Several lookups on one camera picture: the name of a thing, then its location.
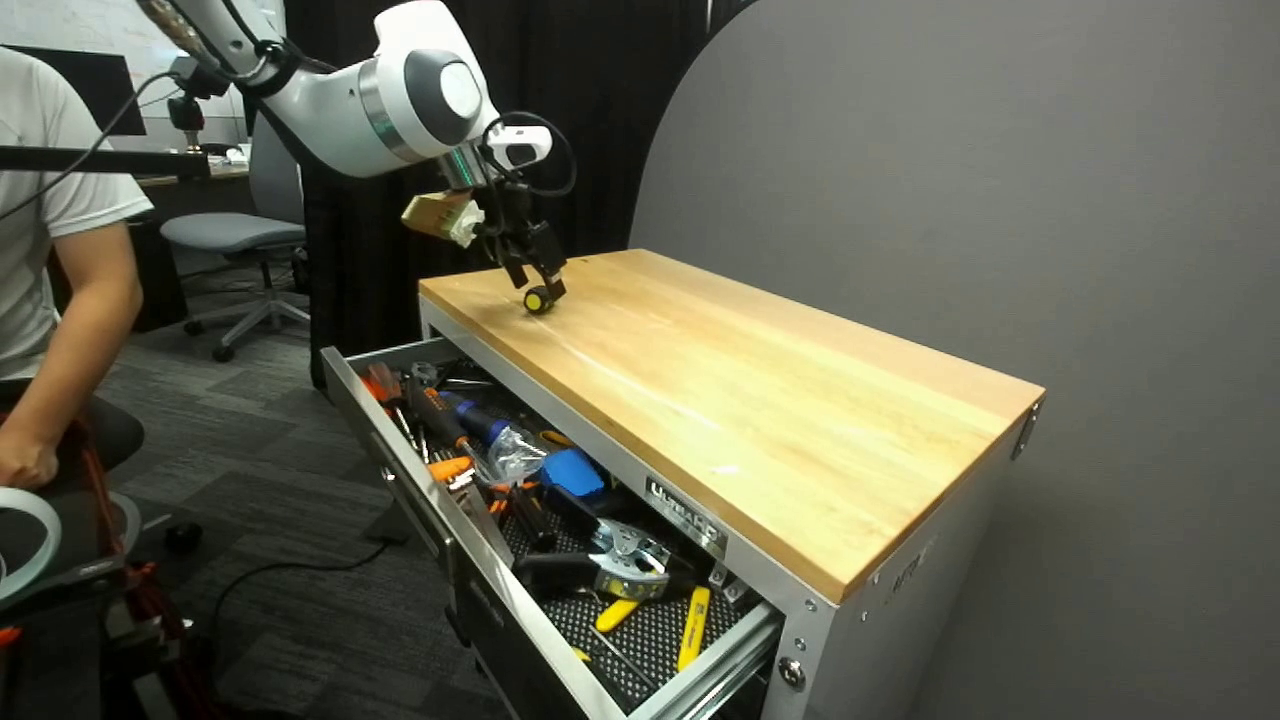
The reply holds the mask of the person's hand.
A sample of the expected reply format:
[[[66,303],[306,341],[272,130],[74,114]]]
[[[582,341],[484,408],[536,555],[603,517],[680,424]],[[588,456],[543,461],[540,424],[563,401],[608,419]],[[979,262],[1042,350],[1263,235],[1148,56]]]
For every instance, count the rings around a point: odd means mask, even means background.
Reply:
[[[62,470],[57,439],[23,419],[0,424],[0,482],[6,487],[45,487]]]

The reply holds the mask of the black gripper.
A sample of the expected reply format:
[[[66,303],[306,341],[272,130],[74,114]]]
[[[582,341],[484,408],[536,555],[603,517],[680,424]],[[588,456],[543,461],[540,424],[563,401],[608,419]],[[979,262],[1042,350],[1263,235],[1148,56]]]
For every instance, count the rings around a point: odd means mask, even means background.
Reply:
[[[529,282],[525,262],[554,262],[561,254],[555,231],[536,216],[536,191],[525,181],[502,181],[475,191],[484,207],[480,245],[504,262],[514,288]]]

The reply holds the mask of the person's forearm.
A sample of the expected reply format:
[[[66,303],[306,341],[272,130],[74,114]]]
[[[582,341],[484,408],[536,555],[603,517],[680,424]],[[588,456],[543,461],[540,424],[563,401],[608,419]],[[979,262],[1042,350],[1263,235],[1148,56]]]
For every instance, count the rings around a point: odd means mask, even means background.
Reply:
[[[28,392],[6,419],[6,442],[23,450],[51,450],[62,442],[122,355],[144,303],[124,222],[66,235],[57,245],[57,261],[74,296]]]

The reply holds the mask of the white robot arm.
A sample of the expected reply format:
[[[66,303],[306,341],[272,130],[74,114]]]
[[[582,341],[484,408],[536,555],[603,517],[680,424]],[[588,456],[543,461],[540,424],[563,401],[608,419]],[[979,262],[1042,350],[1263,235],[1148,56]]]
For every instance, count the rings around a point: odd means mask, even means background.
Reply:
[[[347,181],[442,161],[475,194],[472,241],[514,274],[554,288],[563,250],[529,216],[525,172],[555,152],[543,120],[504,114],[444,0],[402,0],[374,21],[376,46],[343,69],[313,64],[287,34],[269,39],[235,0],[136,0],[194,58],[235,82],[296,155]]]

